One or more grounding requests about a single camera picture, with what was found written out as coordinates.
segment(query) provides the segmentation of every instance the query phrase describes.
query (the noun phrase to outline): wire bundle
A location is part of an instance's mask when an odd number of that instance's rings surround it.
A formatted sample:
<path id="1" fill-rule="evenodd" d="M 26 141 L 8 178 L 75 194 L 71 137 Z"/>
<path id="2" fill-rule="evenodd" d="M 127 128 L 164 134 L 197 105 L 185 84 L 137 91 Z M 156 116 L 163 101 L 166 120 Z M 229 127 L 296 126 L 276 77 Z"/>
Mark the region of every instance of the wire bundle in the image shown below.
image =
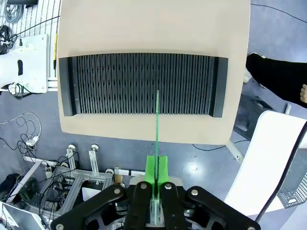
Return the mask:
<path id="1" fill-rule="evenodd" d="M 24 6 L 23 5 L 13 5 L 13 8 L 10 9 L 9 4 L 5 8 L 5 19 L 8 23 L 18 23 L 19 20 L 23 17 Z"/>
<path id="2" fill-rule="evenodd" d="M 13 48 L 16 39 L 17 35 L 12 34 L 11 29 L 3 25 L 0 28 L 0 55 L 7 54 Z"/>

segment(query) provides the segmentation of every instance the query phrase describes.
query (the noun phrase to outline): white panel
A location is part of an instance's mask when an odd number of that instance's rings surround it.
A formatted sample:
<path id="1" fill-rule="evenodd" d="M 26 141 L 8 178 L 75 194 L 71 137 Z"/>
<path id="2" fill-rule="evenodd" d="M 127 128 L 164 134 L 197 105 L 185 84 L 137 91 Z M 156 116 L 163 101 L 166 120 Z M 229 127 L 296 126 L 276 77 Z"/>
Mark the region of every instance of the white panel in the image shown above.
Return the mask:
<path id="1" fill-rule="evenodd" d="M 277 112 L 261 114 L 225 203 L 246 216 L 258 214 L 276 188 L 306 120 Z M 300 147 L 307 145 L 305 135 Z M 267 212 L 282 209 L 276 197 Z"/>

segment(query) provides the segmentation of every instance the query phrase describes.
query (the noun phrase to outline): metal frame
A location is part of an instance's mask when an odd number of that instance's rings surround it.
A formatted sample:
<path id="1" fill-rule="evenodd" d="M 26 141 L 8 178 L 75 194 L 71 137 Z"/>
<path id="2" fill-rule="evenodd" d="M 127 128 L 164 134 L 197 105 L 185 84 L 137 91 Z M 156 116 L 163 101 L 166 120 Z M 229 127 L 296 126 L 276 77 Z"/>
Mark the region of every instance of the metal frame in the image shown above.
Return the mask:
<path id="1" fill-rule="evenodd" d="M 70 211 L 73 208 L 74 202 L 78 196 L 79 190 L 81 189 L 81 186 L 83 182 L 85 181 L 99 181 L 100 183 L 103 183 L 103 188 L 109 187 L 111 184 L 113 184 L 113 175 L 109 173 L 103 173 L 103 172 L 91 172 L 91 171 L 85 171 L 85 170 L 74 170 L 70 172 L 69 168 L 65 167 L 59 167 L 53 174 L 52 176 L 57 176 L 57 175 L 64 175 L 68 177 L 73 177 L 74 182 L 71 186 L 71 189 L 64 201 L 63 206 L 61 209 L 57 212 L 51 213 L 51 216 L 53 219 L 56 219 L 57 217 L 63 215 L 64 213 Z M 47 180 L 47 183 L 44 185 L 44 187 L 41 189 L 41 193 L 51 184 L 51 180 Z M 44 206 L 44 203 L 47 199 L 47 196 L 44 196 L 41 202 L 41 213 L 42 213 L 42 208 Z M 38 208 L 35 206 L 30 205 L 30 212 L 38 214 Z M 50 211 L 44 210 L 42 216 L 49 221 L 50 217 Z"/>

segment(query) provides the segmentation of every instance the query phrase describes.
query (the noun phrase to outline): metal post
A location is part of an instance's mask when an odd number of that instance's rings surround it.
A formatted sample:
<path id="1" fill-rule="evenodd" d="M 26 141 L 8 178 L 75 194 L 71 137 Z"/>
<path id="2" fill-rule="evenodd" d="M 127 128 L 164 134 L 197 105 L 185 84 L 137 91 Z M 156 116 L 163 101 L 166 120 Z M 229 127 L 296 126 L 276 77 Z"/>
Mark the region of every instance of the metal post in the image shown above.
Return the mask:
<path id="1" fill-rule="evenodd" d="M 99 146 L 96 144 L 91 145 L 90 151 L 88 151 L 90 155 L 90 161 L 91 161 L 91 166 L 92 166 L 92 171 L 94 173 L 98 173 L 98 164 L 97 164 L 97 158 L 96 158 L 96 152 L 99 150 Z"/>
<path id="2" fill-rule="evenodd" d="M 68 158 L 69 166 L 71 170 L 76 169 L 75 159 L 73 157 L 73 153 L 76 151 L 76 147 L 74 145 L 69 145 L 68 149 L 66 149 L 66 157 Z"/>
<path id="3" fill-rule="evenodd" d="M 240 150 L 235 146 L 235 144 L 229 140 L 229 142 L 226 144 L 227 148 L 231 152 L 231 154 L 234 156 L 237 162 L 242 164 L 244 160 L 244 155 L 240 152 Z"/>

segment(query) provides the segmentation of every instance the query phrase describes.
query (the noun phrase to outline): blue floor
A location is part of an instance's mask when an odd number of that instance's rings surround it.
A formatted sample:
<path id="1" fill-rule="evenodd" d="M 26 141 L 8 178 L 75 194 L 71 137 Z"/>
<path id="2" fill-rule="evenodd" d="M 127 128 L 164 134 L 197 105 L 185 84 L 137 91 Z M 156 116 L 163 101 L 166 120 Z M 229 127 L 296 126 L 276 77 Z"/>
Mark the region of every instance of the blue floor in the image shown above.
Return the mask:
<path id="1" fill-rule="evenodd" d="M 287 11 L 307 21 L 306 0 L 252 0 L 255 4 L 268 4 Z M 268 58 L 287 61 L 307 62 L 307 24 L 273 9 L 251 6 L 250 35 L 248 52 L 257 52 Z M 253 79 L 243 85 L 243 92 L 257 95 L 279 112 L 283 112 L 286 102 L 269 90 L 261 88 Z M 114 138 L 98 138 L 62 133 L 59 123 L 58 97 L 56 92 L 33 95 L 18 101 L 8 93 L 0 96 L 0 120 L 8 120 L 23 112 L 31 111 L 40 118 L 43 131 L 37 145 L 37 157 L 42 159 L 57 159 L 66 153 L 69 144 L 77 145 L 81 168 L 91 169 L 88 150 L 93 143 L 99 145 L 97 153 L 99 171 L 106 168 L 121 167 L 123 169 L 144 170 L 146 156 L 154 154 L 154 143 L 151 141 L 122 140 Z M 290 115 L 307 118 L 306 109 L 293 104 Z M 15 122 L 0 125 L 0 137 L 12 146 L 16 145 L 24 127 L 18 127 Z M 233 141 L 243 138 L 233 133 Z M 249 142 L 238 143 L 238 148 L 245 153 Z M 211 149 L 217 146 L 197 145 L 199 148 Z M 5 144 L 0 144 L 1 164 L 0 181 L 9 173 L 22 173 L 24 162 L 20 153 L 10 150 Z M 239 164 L 234 160 L 227 148 L 203 152 L 188 144 L 160 143 L 159 152 L 167 155 L 169 174 L 180 177 L 184 187 L 199 185 L 224 199 L 239 170 Z M 42 169 L 35 176 L 38 180 L 44 178 Z M 291 216 L 295 208 L 266 213 L 260 224 L 263 230 L 278 230 Z"/>

